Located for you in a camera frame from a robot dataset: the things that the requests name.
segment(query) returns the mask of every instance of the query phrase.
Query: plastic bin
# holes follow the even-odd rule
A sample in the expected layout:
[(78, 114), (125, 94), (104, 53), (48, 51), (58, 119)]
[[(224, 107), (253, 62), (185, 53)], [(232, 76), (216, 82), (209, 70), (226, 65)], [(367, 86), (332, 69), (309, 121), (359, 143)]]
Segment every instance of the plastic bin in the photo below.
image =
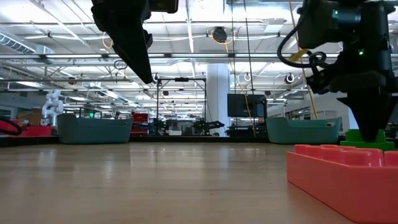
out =
[(57, 116), (58, 135), (64, 144), (124, 143), (130, 138), (132, 119), (76, 118)]
[(335, 144), (341, 118), (319, 120), (267, 119), (270, 142), (277, 144)]

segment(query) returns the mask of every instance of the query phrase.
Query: pillar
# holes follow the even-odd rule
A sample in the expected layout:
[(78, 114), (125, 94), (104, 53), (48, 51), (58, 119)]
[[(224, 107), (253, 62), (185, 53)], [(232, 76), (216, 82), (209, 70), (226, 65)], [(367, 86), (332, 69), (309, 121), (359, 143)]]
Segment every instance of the pillar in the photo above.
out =
[(219, 121), (225, 124), (224, 128), (210, 130), (210, 134), (218, 133), (220, 137), (226, 137), (225, 131), (231, 124), (228, 117), (228, 93), (229, 93), (229, 66), (227, 63), (208, 63), (206, 77), (207, 92), (207, 122)]

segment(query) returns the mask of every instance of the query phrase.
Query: black screen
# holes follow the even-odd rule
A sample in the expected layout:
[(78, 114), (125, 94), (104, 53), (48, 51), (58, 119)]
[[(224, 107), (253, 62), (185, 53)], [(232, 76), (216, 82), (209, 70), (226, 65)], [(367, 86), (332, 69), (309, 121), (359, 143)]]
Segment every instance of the black screen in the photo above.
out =
[[(266, 99), (264, 95), (247, 95), (250, 116), (263, 118), (264, 106), (261, 103)], [(248, 106), (243, 94), (228, 94), (228, 116), (238, 118), (248, 118)]]

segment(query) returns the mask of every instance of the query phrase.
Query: robot arm in background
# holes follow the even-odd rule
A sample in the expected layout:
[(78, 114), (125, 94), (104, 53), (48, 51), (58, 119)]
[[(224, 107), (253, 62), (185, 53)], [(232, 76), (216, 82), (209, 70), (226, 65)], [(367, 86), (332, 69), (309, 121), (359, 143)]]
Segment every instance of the robot arm in background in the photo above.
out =
[(60, 93), (60, 90), (54, 90), (45, 96), (46, 101), (42, 108), (43, 119), (41, 120), (40, 125), (57, 125), (57, 115), (62, 114), (63, 112), (63, 102), (58, 99)]

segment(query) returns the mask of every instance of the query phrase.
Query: wooden surface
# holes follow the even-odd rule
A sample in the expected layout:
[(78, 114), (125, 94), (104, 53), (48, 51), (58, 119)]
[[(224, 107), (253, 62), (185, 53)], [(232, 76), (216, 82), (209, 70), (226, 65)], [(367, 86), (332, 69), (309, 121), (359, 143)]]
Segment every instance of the wooden surface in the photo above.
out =
[(286, 182), (271, 144), (0, 150), (0, 223), (351, 223)]

